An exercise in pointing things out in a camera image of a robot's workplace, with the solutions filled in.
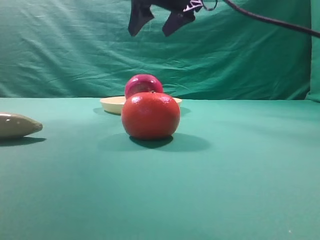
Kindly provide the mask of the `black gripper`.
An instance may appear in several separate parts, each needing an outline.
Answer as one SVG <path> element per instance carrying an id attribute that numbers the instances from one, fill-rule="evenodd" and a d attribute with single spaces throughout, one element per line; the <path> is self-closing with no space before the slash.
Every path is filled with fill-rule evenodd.
<path id="1" fill-rule="evenodd" d="M 201 9 L 203 2 L 201 0 L 132 0 L 128 23 L 128 32 L 132 37 L 135 37 L 145 24 L 154 19 L 151 5 L 171 11 L 162 27 L 164 36 L 168 37 L 193 22 L 196 19 L 193 11 Z"/>

